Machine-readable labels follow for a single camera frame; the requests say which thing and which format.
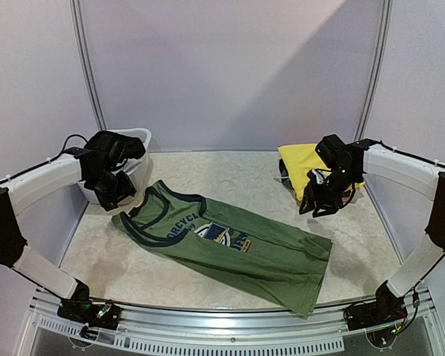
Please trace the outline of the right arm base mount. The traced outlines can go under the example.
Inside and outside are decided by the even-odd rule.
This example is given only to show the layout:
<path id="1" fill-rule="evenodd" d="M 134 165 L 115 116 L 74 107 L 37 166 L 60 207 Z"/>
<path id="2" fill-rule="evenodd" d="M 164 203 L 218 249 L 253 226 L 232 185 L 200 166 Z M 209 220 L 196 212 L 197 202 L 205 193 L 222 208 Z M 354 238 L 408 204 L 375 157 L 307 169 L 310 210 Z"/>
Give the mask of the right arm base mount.
<path id="1" fill-rule="evenodd" d="M 415 310 L 409 317 L 404 297 L 396 297 L 390 291 L 381 291 L 376 294 L 373 302 L 355 302 L 346 307 L 343 319 L 346 321 L 349 331 L 401 320 L 399 326 L 393 326 L 388 331 L 389 336 L 397 336 L 409 328 L 418 315 L 420 299 L 416 291 L 413 293 L 412 302 Z"/>

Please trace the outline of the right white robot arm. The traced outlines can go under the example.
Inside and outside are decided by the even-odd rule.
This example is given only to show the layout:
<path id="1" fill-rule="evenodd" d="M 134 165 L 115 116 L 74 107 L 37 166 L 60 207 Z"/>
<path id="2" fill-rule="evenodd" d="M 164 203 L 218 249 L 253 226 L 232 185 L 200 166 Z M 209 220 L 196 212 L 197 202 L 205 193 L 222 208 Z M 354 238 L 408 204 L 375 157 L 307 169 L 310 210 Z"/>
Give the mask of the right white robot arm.
<path id="1" fill-rule="evenodd" d="M 334 134 L 323 137 L 315 152 L 328 171 L 309 172 L 301 214 L 336 214 L 348 205 L 344 192 L 368 180 L 374 183 L 369 192 L 395 243 L 401 243 L 401 224 L 406 225 L 407 233 L 420 235 L 411 238 L 401 266 L 378 288 L 376 301 L 369 306 L 372 321 L 385 323 L 396 313 L 401 299 L 445 257 L 445 163 L 373 139 L 345 143 Z"/>

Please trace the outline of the green garment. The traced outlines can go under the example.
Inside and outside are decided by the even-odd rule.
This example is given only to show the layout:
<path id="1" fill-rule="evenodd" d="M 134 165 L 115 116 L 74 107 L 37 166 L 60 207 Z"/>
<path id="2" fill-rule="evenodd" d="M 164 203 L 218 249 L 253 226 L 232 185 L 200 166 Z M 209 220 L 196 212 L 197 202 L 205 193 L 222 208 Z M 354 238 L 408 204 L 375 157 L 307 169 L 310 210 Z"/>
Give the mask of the green garment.
<path id="1" fill-rule="evenodd" d="M 146 251 L 302 317 L 313 311 L 332 241 L 162 180 L 111 219 Z"/>

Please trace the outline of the yellow shorts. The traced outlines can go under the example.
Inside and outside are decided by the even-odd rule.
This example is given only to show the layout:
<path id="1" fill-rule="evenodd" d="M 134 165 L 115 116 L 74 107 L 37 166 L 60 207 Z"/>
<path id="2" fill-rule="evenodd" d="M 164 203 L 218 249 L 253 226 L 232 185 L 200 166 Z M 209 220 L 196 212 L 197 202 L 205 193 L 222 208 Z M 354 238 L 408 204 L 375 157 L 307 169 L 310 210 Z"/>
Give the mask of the yellow shorts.
<path id="1" fill-rule="evenodd" d="M 282 145 L 277 148 L 280 158 L 284 161 L 289 172 L 289 178 L 296 192 L 300 192 L 308 185 L 308 173 L 315 168 L 327 175 L 329 168 L 325 166 L 315 152 L 316 144 Z"/>

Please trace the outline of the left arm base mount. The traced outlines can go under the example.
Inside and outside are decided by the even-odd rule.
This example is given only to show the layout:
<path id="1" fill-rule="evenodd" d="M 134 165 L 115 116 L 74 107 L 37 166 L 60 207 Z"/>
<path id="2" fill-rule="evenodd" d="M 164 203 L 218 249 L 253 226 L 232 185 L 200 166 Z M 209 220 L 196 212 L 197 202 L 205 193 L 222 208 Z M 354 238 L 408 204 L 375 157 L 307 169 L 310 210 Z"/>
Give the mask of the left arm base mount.
<path id="1" fill-rule="evenodd" d="M 78 285 L 70 299 L 61 299 L 57 315 L 61 318 L 82 323 L 88 327 L 99 327 L 116 330 L 122 308 L 106 300 L 95 302 L 90 298 L 90 291 L 86 285 Z"/>

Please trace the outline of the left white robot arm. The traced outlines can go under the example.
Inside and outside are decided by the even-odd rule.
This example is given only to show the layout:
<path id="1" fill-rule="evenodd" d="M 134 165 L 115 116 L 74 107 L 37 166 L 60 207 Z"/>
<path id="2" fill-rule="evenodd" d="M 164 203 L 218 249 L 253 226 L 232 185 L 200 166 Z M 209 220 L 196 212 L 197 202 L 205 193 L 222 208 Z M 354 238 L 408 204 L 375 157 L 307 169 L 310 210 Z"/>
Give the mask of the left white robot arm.
<path id="1" fill-rule="evenodd" d="M 140 190 L 135 171 L 147 159 L 148 130 L 100 131 L 83 146 L 64 144 L 57 155 L 0 180 L 0 265 L 67 302 L 80 322 L 95 316 L 88 287 L 61 270 L 40 243 L 63 246 L 60 221 L 92 202 L 103 211 L 127 205 Z"/>

